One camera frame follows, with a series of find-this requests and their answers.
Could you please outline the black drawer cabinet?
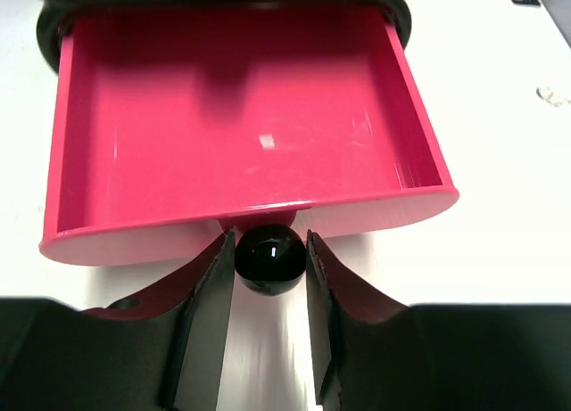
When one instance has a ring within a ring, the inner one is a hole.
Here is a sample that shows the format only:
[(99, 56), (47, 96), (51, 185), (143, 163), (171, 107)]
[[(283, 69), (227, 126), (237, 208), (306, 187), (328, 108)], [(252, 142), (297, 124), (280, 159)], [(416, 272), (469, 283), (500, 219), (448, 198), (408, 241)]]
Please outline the black drawer cabinet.
[(109, 10), (113, 7), (143, 6), (161, 4), (217, 5), (217, 4), (262, 4), (283, 2), (339, 2), (373, 4), (381, 8), (397, 30), (403, 46), (407, 45), (411, 33), (411, 14), (405, 0), (43, 0), (44, 4), (37, 19), (37, 45), (46, 63), (53, 71), (59, 69), (61, 44), (75, 18), (93, 9)]

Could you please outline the small white tape scrap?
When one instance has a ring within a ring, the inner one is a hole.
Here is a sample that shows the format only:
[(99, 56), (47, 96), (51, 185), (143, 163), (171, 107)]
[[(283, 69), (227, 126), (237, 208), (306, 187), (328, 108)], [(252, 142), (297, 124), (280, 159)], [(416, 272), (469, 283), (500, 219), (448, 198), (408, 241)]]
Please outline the small white tape scrap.
[(549, 86), (537, 87), (535, 92), (542, 101), (553, 107), (568, 106), (570, 104), (569, 97)]

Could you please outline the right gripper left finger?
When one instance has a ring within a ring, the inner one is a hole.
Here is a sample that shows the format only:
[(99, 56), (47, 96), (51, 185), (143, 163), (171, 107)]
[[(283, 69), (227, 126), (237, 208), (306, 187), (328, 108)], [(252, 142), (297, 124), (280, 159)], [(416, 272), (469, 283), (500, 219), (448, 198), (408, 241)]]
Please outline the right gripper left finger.
[(213, 410), (234, 287), (235, 237), (106, 308), (1, 301), (4, 410)]

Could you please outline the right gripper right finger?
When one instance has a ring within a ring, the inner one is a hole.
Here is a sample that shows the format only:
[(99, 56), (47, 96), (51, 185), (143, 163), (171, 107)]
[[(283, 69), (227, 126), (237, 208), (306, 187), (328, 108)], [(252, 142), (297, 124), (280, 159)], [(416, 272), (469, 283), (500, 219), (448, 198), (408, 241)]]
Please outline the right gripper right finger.
[(569, 409), (569, 306), (406, 306), (351, 271), (314, 232), (306, 275), (324, 409)]

